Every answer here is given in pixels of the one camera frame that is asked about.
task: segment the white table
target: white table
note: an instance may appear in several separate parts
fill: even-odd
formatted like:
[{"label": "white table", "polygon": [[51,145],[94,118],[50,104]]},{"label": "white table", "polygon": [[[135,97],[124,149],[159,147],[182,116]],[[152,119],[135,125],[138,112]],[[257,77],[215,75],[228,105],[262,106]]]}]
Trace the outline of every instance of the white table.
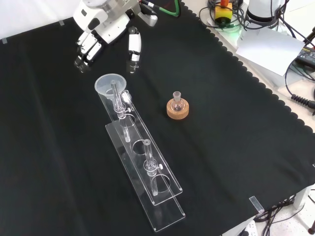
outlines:
[{"label": "white table", "polygon": [[[207,6],[207,0],[183,0],[185,5],[193,11],[196,15],[199,14],[199,11],[201,8]],[[297,29],[301,34],[308,36],[311,32],[313,27],[315,26],[314,22],[314,11],[315,11],[315,2],[312,4],[309,4],[305,7],[302,7],[300,9],[294,10],[294,11],[287,11],[285,14],[285,20],[292,25],[295,29]],[[207,22],[207,19],[209,18],[209,11],[204,10],[201,14],[201,18],[203,22]],[[292,112],[296,113],[299,117],[299,119],[303,120],[305,125],[311,127],[313,131],[315,131],[315,117],[313,117],[313,111],[306,109],[305,107],[302,107],[300,104],[292,101],[290,99],[290,94],[286,90],[285,87],[278,88],[274,86],[274,84],[270,83],[270,80],[267,78],[269,76],[278,76],[275,73],[268,71],[260,66],[255,65],[251,61],[248,61],[245,58],[240,57],[239,55],[235,54],[236,47],[235,40],[228,38],[226,40],[220,33],[218,33],[216,30],[212,29],[212,33],[216,35],[217,38],[223,43],[223,46],[225,46],[228,51],[232,52],[233,55],[237,56],[240,61],[243,62],[244,66],[247,67],[248,71],[253,74],[253,76],[257,77],[261,83],[264,83],[268,89],[271,89],[274,94],[276,94],[280,100],[284,101],[287,106],[289,106],[292,110]],[[300,78],[300,76],[296,75],[294,72],[288,74],[288,78],[290,76],[298,77],[298,82],[295,82],[293,84],[290,84],[289,88],[292,93],[302,96],[309,100],[314,100],[313,93],[315,89],[315,83],[308,81],[306,79]],[[302,190],[299,192],[296,196],[296,200],[294,203],[294,206],[296,209],[299,209],[305,202],[305,198],[310,193],[310,187]],[[248,219],[247,221],[243,222],[242,224],[236,226],[235,228],[231,229],[230,231],[223,234],[223,236],[237,236],[253,219]]]}]

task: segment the acrylic base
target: acrylic base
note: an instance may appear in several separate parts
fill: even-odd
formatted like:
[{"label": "acrylic base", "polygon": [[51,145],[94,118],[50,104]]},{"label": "acrylic base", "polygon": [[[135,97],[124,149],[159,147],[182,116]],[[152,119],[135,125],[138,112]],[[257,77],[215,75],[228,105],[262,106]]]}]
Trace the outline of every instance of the acrylic base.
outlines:
[{"label": "acrylic base", "polygon": [[157,171],[156,176],[160,177],[156,178],[157,195],[148,186],[148,183],[152,183],[152,177],[147,175],[143,166],[145,157],[135,153],[133,149],[135,140],[141,138],[135,125],[128,127],[130,142],[126,142],[124,127],[121,126],[119,120],[106,125],[106,129],[154,231],[158,232],[184,219],[185,213],[179,205],[172,187],[175,188],[177,194],[181,193],[182,189],[180,188],[179,191],[177,186],[172,186],[174,184],[172,173],[169,173],[167,168]]}]

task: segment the electronic device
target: electronic device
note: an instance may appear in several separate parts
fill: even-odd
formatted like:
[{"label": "electronic device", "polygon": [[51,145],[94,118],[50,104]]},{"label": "electronic device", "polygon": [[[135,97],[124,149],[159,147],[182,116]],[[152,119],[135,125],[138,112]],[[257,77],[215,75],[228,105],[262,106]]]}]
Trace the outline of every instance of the electronic device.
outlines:
[{"label": "electronic device", "polygon": [[220,5],[227,8],[222,8],[221,6],[215,7],[215,20],[220,24],[229,24],[231,23],[233,12],[232,12],[232,3],[229,0],[221,0]]},{"label": "electronic device", "polygon": [[315,50],[304,47],[295,61],[301,65],[315,69]]},{"label": "electronic device", "polygon": [[[135,16],[151,27],[158,21],[156,13],[138,0],[81,0],[73,16],[84,31],[77,41],[79,55],[75,66],[82,73],[89,70],[102,48],[126,32]],[[140,53],[141,35],[137,28],[132,27],[129,30],[130,73],[139,67]]]}]

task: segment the acrylic stand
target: acrylic stand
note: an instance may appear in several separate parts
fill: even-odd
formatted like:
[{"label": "acrylic stand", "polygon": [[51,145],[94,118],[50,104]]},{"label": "acrylic stand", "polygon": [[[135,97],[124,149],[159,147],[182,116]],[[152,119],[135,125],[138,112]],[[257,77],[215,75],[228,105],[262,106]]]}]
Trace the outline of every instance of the acrylic stand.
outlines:
[{"label": "acrylic stand", "polygon": [[106,130],[116,148],[141,205],[154,229],[160,231],[184,219],[175,196],[183,192],[117,74],[95,83],[112,123]]}]

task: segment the white paper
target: white paper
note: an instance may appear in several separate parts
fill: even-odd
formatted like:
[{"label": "white paper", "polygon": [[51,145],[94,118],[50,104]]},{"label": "white paper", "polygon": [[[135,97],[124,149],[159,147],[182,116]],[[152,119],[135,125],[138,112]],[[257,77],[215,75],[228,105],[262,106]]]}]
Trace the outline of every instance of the white paper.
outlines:
[{"label": "white paper", "polygon": [[248,30],[236,54],[283,76],[303,47],[303,42],[289,35],[262,28]]},{"label": "white paper", "polygon": [[307,6],[313,2],[315,2],[315,0],[290,0],[286,6],[286,10],[294,11],[296,9]]}]

